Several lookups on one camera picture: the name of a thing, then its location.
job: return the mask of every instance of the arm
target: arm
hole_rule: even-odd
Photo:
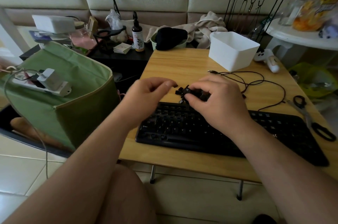
[[[211,75],[190,88],[211,93],[207,102],[185,97],[239,147],[289,224],[337,222],[338,182],[253,121],[236,83]]]
[[[94,223],[128,132],[168,93],[172,80],[136,81],[122,102],[4,224]]]

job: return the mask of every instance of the snack bag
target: snack bag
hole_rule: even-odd
[[[329,13],[338,0],[307,0],[302,6],[293,28],[299,31],[317,31],[329,19]]]

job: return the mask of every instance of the keyboard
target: keyboard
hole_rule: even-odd
[[[275,138],[315,166],[329,162],[305,122],[298,116],[249,110],[251,118]],[[150,145],[244,158],[239,148],[209,125],[188,104],[159,102],[144,120],[136,142]]]

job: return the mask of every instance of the beige towel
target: beige towel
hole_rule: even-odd
[[[122,24],[127,27],[127,34],[132,35],[133,20],[122,20]],[[143,31],[143,38],[145,42],[150,42],[151,37],[163,27],[168,26],[150,26],[146,24],[140,24]],[[210,33],[214,31],[227,32],[225,23],[221,17],[218,17],[215,13],[209,12],[201,16],[201,19],[196,23],[178,25],[173,28],[180,28],[188,32],[188,42],[195,39],[198,42],[197,48],[208,49],[210,47]]]

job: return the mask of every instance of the metal wire rack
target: metal wire rack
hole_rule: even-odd
[[[251,40],[260,43],[283,1],[229,0],[223,21],[228,31],[246,34]]]

